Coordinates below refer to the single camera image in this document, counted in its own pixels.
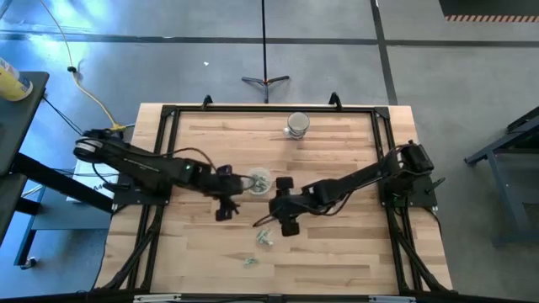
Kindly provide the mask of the glass jar with lid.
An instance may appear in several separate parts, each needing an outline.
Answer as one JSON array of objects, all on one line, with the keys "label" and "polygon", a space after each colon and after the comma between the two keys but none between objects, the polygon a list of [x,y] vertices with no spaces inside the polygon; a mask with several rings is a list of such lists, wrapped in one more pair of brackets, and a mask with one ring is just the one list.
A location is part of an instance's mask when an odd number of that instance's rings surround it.
[{"label": "glass jar with lid", "polygon": [[307,114],[294,112],[290,114],[286,121],[286,128],[283,130],[285,137],[294,140],[302,139],[310,126],[310,119]]}]

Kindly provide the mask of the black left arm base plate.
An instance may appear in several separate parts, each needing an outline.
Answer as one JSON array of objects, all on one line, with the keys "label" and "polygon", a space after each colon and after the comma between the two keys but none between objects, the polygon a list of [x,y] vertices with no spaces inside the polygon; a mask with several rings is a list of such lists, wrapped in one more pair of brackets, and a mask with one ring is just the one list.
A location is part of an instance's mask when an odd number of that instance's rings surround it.
[{"label": "black left arm base plate", "polygon": [[116,205],[167,205],[171,192],[170,183],[153,191],[144,189],[134,178],[121,173],[115,185],[113,203]]}]

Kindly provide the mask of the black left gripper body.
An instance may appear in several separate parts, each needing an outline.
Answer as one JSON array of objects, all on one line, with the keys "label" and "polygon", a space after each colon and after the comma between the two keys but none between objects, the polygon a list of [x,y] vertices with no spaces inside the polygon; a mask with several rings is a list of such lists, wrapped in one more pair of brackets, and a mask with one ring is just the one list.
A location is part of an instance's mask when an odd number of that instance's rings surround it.
[{"label": "black left gripper body", "polygon": [[240,195],[244,191],[242,177],[232,172],[232,166],[227,164],[216,170],[216,183],[212,197],[219,201],[219,209],[215,212],[216,221],[231,220],[233,215],[239,214],[239,204],[233,195]]}]

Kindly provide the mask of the clear plastic cup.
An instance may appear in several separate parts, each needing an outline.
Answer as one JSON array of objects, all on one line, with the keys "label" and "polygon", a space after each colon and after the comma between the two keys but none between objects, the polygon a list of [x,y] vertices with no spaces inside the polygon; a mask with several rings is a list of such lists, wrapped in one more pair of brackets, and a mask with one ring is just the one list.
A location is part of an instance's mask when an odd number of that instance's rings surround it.
[{"label": "clear plastic cup", "polygon": [[249,186],[249,193],[254,195],[267,194],[272,186],[273,178],[270,171],[263,167],[254,167],[248,171],[248,176],[253,179]]}]

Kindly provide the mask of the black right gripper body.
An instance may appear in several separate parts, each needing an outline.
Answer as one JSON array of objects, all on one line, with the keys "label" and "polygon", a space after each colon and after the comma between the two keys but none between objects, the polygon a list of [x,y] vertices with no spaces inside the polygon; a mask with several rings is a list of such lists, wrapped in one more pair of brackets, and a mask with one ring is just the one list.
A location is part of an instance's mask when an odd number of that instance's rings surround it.
[{"label": "black right gripper body", "polygon": [[275,184],[275,197],[269,201],[270,217],[279,222],[283,237],[297,236],[300,233],[300,226],[296,218],[302,211],[291,194],[294,187],[293,178],[279,177],[275,180]]}]

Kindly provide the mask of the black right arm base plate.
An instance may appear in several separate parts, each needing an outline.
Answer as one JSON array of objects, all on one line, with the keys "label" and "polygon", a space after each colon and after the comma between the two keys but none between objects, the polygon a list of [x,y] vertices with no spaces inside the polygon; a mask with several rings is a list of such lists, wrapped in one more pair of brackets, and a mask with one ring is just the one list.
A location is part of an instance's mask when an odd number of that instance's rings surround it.
[{"label": "black right arm base plate", "polygon": [[445,180],[433,181],[430,175],[384,179],[380,182],[383,202],[393,208],[436,208],[435,189]]}]

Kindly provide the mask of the dark blue metal cart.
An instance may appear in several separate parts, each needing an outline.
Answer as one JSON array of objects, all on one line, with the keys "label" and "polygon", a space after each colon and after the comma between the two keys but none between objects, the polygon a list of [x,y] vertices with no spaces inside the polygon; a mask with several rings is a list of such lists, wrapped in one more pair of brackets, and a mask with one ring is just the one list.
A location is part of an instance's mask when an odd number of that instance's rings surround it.
[{"label": "dark blue metal cart", "polygon": [[493,238],[495,246],[539,242],[539,216],[528,214],[528,206],[539,210],[539,106],[505,128],[464,162],[475,166],[485,160],[491,168],[507,226]]}]

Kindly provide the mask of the black aluminium table frame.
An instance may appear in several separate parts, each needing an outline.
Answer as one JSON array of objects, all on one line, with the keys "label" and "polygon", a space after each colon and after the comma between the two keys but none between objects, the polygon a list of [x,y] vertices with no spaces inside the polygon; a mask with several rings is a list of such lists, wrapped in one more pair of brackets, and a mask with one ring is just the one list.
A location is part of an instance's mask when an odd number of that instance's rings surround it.
[{"label": "black aluminium table frame", "polygon": [[[372,107],[342,111],[312,106],[305,138],[283,130],[295,105],[243,104],[236,109],[182,108],[175,146],[183,157],[210,158],[237,173],[263,167],[272,178],[292,177],[297,187],[339,178],[377,160],[390,145],[416,140],[411,108],[392,106],[383,119]],[[150,283],[153,293],[394,295],[398,282],[387,216],[378,188],[358,190],[333,216],[302,215],[300,233],[283,237],[269,223],[269,247],[252,227],[268,213],[269,196],[237,197],[239,214],[218,222],[218,203],[175,189],[163,214]],[[258,264],[244,267],[246,258]]]}]

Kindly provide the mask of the blue low cart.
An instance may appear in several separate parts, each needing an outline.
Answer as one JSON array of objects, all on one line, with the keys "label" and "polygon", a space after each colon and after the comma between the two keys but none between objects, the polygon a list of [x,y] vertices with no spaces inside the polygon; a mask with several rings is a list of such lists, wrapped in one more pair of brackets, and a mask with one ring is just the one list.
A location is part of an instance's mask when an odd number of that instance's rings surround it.
[{"label": "blue low cart", "polygon": [[40,212],[32,215],[26,227],[14,266],[21,269],[33,267],[37,261],[29,256],[37,231],[53,230],[103,230],[108,229],[111,214],[67,197],[53,189],[40,189],[34,199],[40,204]]}]

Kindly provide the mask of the black side table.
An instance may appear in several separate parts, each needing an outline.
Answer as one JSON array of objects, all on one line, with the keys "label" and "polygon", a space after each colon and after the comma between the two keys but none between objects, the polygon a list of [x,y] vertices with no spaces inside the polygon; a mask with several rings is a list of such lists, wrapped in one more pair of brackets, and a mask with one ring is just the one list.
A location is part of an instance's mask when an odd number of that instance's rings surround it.
[{"label": "black side table", "polygon": [[15,212],[37,215],[40,211],[40,204],[21,197],[29,179],[105,213],[113,212],[108,196],[19,151],[49,78],[48,72],[21,72],[19,79],[33,85],[30,94],[15,102],[0,97],[0,246]]}]

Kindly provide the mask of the black tripod stand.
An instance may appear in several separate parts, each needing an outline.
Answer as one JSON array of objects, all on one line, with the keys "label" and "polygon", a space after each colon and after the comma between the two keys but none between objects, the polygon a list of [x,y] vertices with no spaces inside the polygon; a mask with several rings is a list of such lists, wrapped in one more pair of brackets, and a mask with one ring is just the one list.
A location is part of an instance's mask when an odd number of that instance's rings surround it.
[{"label": "black tripod stand", "polygon": [[260,0],[261,4],[261,29],[262,29],[262,53],[263,53],[263,77],[242,77],[241,80],[247,83],[256,83],[263,88],[263,101],[265,104],[270,102],[270,85],[277,82],[288,81],[291,78],[288,75],[281,77],[268,78],[268,66],[267,66],[267,35],[266,35],[266,14],[265,14],[265,0]]}]

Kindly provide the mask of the black mat with hazard stripe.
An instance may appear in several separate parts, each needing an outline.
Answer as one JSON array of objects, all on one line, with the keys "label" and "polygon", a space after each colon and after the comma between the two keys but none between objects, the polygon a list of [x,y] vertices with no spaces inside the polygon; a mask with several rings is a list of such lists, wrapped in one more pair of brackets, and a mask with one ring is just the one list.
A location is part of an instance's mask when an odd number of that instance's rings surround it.
[{"label": "black mat with hazard stripe", "polygon": [[446,21],[539,23],[539,0],[438,0]]}]

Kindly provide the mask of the white metal bracket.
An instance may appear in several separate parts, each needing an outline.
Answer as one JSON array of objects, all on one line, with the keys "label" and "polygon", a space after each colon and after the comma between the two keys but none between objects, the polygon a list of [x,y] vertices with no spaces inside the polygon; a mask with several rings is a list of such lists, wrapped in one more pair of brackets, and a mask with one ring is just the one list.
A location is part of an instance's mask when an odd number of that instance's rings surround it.
[{"label": "white metal bracket", "polygon": [[369,303],[417,303],[415,297],[396,295],[370,295]]},{"label": "white metal bracket", "polygon": [[135,295],[133,303],[176,303],[181,302],[182,298],[179,294],[146,294]]}]

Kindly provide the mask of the white paper sheet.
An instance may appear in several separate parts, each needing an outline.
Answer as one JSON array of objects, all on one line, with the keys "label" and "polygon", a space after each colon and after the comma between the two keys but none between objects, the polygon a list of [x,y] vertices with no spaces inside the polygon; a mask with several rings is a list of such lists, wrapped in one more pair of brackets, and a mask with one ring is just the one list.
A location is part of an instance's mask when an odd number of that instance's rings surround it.
[{"label": "white paper sheet", "polygon": [[116,183],[119,173],[106,164],[91,164],[77,160],[73,169],[67,169],[67,176],[83,185],[101,193],[109,198],[114,197],[114,193],[104,187],[104,181]]}]

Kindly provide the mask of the yellow white canister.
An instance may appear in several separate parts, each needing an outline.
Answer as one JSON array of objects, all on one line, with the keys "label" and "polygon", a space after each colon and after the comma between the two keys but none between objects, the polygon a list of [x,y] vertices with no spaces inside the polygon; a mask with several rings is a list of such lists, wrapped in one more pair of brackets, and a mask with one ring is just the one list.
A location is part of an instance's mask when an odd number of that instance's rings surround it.
[{"label": "yellow white canister", "polygon": [[33,83],[14,66],[0,57],[0,97],[18,102],[33,91]]}]

